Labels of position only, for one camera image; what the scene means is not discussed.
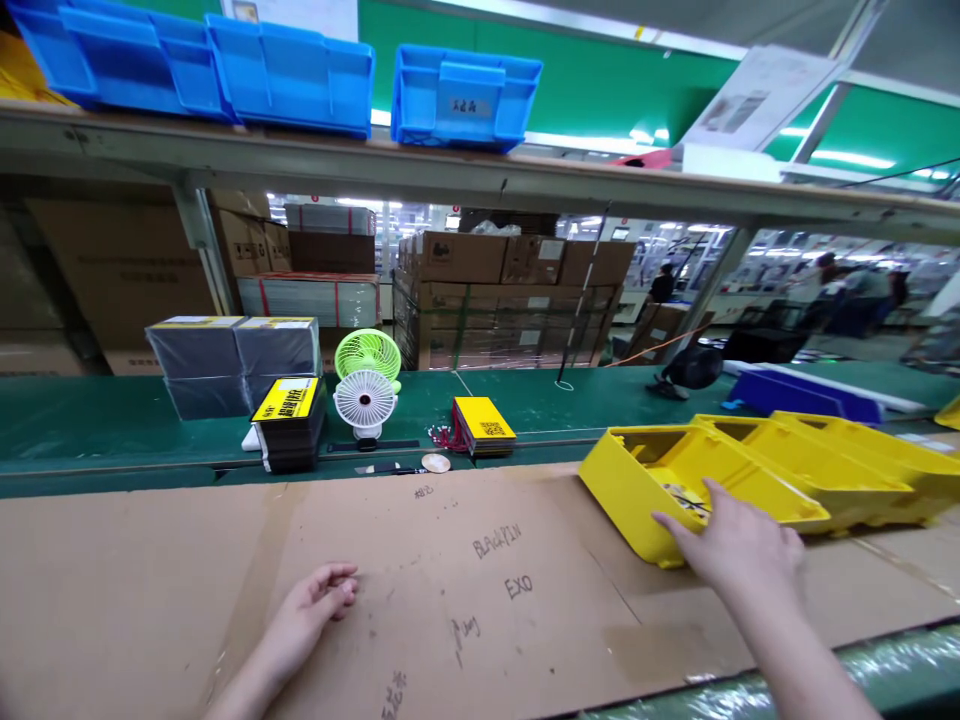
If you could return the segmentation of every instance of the yellow storage tray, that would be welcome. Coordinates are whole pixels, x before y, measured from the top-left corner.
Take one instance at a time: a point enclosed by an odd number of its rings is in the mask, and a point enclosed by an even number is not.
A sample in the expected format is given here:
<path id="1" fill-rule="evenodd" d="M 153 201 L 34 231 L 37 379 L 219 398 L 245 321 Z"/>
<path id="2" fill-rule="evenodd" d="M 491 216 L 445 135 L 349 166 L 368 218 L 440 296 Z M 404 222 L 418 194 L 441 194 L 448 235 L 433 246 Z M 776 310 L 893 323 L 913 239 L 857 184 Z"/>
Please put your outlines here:
<path id="1" fill-rule="evenodd" d="M 697 415 L 693 422 L 741 443 L 758 461 L 823 505 L 830 522 L 820 531 L 878 524 L 887 508 L 914 496 L 910 486 L 877 474 L 871 464 L 844 452 L 825 435 L 763 418 Z"/>
<path id="2" fill-rule="evenodd" d="M 887 435 L 865 425 L 827 415 L 775 412 L 784 427 L 828 441 L 839 452 L 868 465 L 877 475 L 913 489 L 867 522 L 929 523 L 960 502 L 960 459 Z"/>
<path id="3" fill-rule="evenodd" d="M 736 443 L 699 426 L 609 428 L 580 466 L 580 477 L 634 552 L 662 568 L 680 567 L 683 555 L 650 514 L 666 513 L 702 531 L 710 512 L 704 477 L 801 532 L 830 517 Z"/>

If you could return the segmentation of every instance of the yellow sign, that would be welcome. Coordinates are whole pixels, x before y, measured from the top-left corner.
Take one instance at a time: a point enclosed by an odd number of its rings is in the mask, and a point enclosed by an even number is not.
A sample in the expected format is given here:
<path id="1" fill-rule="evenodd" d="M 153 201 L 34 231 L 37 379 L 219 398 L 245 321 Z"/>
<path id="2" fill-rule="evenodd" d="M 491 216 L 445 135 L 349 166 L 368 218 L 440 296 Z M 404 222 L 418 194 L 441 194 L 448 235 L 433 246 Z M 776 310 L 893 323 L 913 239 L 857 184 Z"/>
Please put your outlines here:
<path id="1" fill-rule="evenodd" d="M 280 378 L 260 403 L 253 422 L 309 417 L 318 382 L 317 378 Z"/>

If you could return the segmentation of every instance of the qr code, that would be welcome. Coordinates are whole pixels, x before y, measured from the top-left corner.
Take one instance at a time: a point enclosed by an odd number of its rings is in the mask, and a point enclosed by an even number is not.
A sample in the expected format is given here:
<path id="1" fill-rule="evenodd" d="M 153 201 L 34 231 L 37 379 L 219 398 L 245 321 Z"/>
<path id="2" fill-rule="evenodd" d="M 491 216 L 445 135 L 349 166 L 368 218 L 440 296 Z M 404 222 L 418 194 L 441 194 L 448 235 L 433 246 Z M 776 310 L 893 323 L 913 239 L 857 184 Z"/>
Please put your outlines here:
<path id="1" fill-rule="evenodd" d="M 500 423 L 480 423 L 480 427 L 487 435 L 506 435 L 503 425 Z"/>

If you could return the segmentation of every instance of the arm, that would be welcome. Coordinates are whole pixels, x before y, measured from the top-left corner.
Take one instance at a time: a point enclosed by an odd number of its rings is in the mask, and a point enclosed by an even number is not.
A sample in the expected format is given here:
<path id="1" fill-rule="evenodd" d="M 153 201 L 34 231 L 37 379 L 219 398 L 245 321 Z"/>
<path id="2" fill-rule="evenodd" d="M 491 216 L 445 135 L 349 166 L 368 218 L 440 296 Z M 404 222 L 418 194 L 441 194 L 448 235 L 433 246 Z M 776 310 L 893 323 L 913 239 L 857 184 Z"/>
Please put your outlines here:
<path id="1" fill-rule="evenodd" d="M 330 620 L 356 602 L 357 566 L 329 563 L 298 582 L 260 644 L 205 715 L 205 720 L 259 720 L 313 652 Z"/>
<path id="2" fill-rule="evenodd" d="M 800 599 L 803 542 L 766 513 L 739 502 L 712 480 L 713 514 L 702 535 L 673 518 L 654 518 L 673 534 L 687 562 L 719 595 L 743 635 L 786 720 L 879 720 L 860 688 L 817 637 Z"/>

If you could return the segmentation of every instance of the blue storage bin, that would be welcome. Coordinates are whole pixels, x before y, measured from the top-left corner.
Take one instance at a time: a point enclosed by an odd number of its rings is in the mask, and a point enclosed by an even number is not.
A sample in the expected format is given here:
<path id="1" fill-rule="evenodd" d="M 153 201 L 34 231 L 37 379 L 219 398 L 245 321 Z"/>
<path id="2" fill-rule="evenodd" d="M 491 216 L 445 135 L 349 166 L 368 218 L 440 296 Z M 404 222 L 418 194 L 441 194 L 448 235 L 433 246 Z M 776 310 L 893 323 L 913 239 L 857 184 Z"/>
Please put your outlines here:
<path id="1" fill-rule="evenodd" d="M 764 415 L 785 410 L 832 415 L 864 425 L 883 422 L 882 409 L 875 400 L 776 370 L 743 371 L 730 391 L 729 399 L 740 400 Z"/>
<path id="2" fill-rule="evenodd" d="M 370 137 L 372 47 L 284 25 L 206 19 L 220 80 L 241 120 Z"/>
<path id="3" fill-rule="evenodd" d="M 408 145 L 509 152 L 523 142 L 543 63 L 401 45 L 390 135 Z"/>
<path id="4" fill-rule="evenodd" d="M 102 0 L 15 0 L 11 14 L 51 89 L 80 105 L 234 121 L 202 23 Z"/>

